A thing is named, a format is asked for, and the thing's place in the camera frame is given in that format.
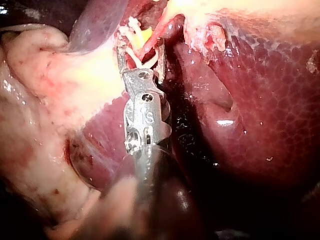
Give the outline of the right arm instrument jaw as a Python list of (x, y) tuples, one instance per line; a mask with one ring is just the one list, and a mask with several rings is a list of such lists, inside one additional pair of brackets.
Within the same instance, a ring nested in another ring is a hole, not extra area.
[(167, 73), (167, 55), (165, 40), (160, 38), (157, 42), (158, 60), (155, 71), (157, 72), (158, 83), (163, 83)]
[(123, 73), (128, 69), (127, 59), (126, 59), (126, 48), (127, 48), (126, 42), (119, 38), (116, 43), (116, 53), (117, 53), (117, 64), (118, 64), (120, 73)]

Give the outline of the right arm instrument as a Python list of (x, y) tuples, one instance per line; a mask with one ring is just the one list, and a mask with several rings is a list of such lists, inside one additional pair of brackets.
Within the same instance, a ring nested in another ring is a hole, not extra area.
[(129, 100), (125, 104), (125, 148), (133, 153), (145, 146), (158, 145), (171, 135), (172, 128), (166, 123), (170, 105), (166, 95), (154, 80), (151, 69), (133, 69), (122, 73)]

